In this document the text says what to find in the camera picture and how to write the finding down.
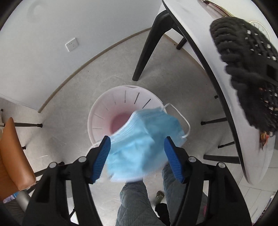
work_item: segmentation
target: white elastic strap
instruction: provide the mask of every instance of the white elastic strap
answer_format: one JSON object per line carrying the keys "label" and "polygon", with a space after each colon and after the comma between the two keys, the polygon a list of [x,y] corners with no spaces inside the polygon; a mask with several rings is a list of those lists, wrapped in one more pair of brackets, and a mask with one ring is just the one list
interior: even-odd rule
{"label": "white elastic strap", "polygon": [[102,140],[96,141],[96,142],[92,145],[91,148],[96,148],[96,147],[98,147],[98,146],[100,145],[101,142],[102,142]]}
{"label": "white elastic strap", "polygon": [[171,106],[180,114],[180,116],[186,121],[186,123],[188,124],[188,132],[186,133],[186,135],[182,136],[182,138],[186,138],[186,137],[189,135],[189,133],[190,133],[190,124],[189,124],[189,122],[188,122],[187,119],[179,112],[179,110],[176,109],[176,107],[173,106],[173,105],[170,104],[170,103],[166,104],[163,108],[161,108],[161,111],[163,111],[163,110],[164,110],[167,106],[169,106],[169,105],[171,105]]}

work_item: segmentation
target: brown leather chair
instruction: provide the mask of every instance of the brown leather chair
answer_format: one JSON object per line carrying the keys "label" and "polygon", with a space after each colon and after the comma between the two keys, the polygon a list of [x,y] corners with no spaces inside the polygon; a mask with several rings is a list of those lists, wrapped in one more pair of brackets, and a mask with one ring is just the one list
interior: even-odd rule
{"label": "brown leather chair", "polygon": [[35,174],[23,152],[12,118],[0,140],[0,201],[36,183]]}

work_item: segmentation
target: gray floor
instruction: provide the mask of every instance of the gray floor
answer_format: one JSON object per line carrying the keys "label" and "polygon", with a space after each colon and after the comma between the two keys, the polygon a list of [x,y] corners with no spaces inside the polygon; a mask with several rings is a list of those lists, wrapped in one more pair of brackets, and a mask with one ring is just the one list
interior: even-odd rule
{"label": "gray floor", "polygon": [[[202,120],[224,117],[214,88],[203,69],[184,51],[163,37],[157,45],[138,82],[132,75],[148,32],[140,34],[108,51],[71,79],[50,101],[41,114],[6,100],[0,100],[3,120],[13,117],[16,122],[43,123],[43,128],[17,128],[25,154],[34,171],[46,168],[50,162],[71,163],[86,155],[91,146],[87,133],[87,117],[95,100],[106,90],[118,85],[138,85],[156,94],[164,104],[172,103],[188,119],[192,131],[184,145],[189,155],[204,162],[204,153],[236,156],[235,146],[217,149],[219,144],[233,141],[227,122],[201,126]],[[168,113],[180,119],[171,109]],[[242,177],[239,165],[228,164],[237,182]],[[149,198],[163,190],[161,172],[145,179]],[[119,192],[123,183],[109,181],[104,170],[91,186],[95,205],[104,225],[115,224],[120,205]],[[70,198],[69,206],[73,208]]]}

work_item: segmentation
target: mask ear loop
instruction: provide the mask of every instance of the mask ear loop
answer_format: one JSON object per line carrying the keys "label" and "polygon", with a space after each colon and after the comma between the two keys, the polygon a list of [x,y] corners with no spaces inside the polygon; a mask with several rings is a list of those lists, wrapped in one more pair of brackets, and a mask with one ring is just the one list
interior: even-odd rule
{"label": "mask ear loop", "polygon": [[164,110],[167,106],[169,106],[169,105],[171,105],[171,106],[180,114],[180,116],[186,121],[186,123],[188,124],[188,132],[186,133],[186,135],[182,136],[182,138],[186,138],[186,137],[189,135],[189,133],[190,133],[190,124],[189,124],[189,122],[188,122],[187,119],[182,115],[182,113],[180,113],[179,110],[176,109],[176,107],[173,106],[173,105],[170,104],[170,103],[166,104],[163,108],[161,108],[161,111],[163,111],[163,110]]}

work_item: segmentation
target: person's leg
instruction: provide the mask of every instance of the person's leg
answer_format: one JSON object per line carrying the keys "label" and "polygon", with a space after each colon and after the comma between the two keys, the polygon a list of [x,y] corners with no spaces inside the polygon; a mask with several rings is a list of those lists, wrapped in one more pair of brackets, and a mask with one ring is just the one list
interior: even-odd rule
{"label": "person's leg", "polygon": [[120,192],[116,226],[165,226],[154,213],[143,181],[127,183]]}
{"label": "person's leg", "polygon": [[155,211],[159,215],[159,219],[166,225],[170,226],[170,218],[169,218],[169,212],[167,208],[167,204],[165,203],[159,203],[155,206]]}
{"label": "person's leg", "polygon": [[[181,184],[175,179],[170,164],[167,164],[162,170],[163,186],[167,200],[167,207],[170,216],[170,222],[173,223],[176,214],[180,207],[186,184]],[[196,224],[199,224],[205,219],[205,209],[207,205],[207,196],[203,193],[200,212]]]}

